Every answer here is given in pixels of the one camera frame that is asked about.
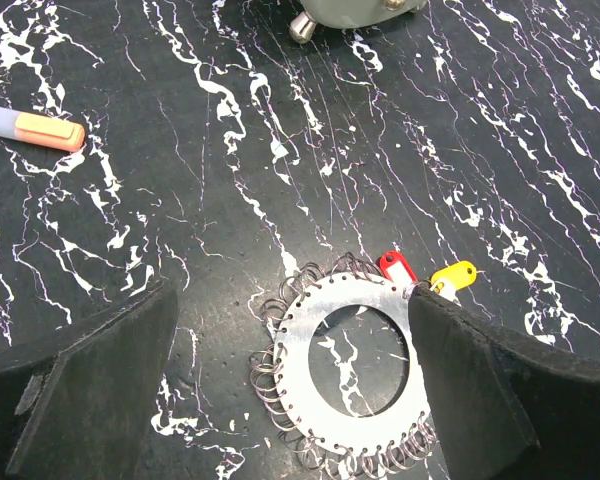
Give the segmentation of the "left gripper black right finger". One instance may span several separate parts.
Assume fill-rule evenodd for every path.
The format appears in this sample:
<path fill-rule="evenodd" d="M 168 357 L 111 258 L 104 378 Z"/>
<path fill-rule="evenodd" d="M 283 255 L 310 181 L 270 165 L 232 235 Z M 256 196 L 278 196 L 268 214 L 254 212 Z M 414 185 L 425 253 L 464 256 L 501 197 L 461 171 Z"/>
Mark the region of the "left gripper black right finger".
<path fill-rule="evenodd" d="M 452 479 L 600 479 L 600 361 L 418 286 L 413 343 Z"/>

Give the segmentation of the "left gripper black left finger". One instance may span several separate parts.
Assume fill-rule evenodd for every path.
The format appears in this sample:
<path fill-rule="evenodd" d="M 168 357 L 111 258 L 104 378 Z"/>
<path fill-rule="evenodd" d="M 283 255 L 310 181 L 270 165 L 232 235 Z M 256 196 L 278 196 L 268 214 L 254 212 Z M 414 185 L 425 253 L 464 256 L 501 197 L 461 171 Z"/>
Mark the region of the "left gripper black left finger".
<path fill-rule="evenodd" d="M 131 479 L 178 321 L 175 287 L 0 351 L 0 479 Z"/>

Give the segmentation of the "yellow key tag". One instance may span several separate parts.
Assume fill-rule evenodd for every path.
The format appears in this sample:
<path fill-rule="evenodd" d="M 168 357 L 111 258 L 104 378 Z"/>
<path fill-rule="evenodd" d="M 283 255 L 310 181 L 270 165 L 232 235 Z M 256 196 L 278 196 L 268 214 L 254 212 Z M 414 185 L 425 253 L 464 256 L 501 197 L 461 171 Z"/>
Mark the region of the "yellow key tag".
<path fill-rule="evenodd" d="M 457 292 L 471 286 L 476 281 L 477 274 L 478 269 L 471 262 L 456 262 L 431 276 L 430 290 L 448 301 L 460 304 Z"/>

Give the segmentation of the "red key tag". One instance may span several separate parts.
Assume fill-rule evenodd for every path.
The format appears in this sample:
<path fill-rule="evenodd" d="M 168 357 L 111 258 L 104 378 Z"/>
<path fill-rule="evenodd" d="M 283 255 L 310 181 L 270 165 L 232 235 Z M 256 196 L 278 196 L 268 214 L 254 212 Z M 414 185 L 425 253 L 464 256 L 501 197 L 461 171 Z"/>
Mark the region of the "red key tag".
<path fill-rule="evenodd" d="M 413 269 L 398 251 L 391 250 L 383 253 L 377 265 L 384 277 L 397 285 L 411 285 L 418 281 Z"/>

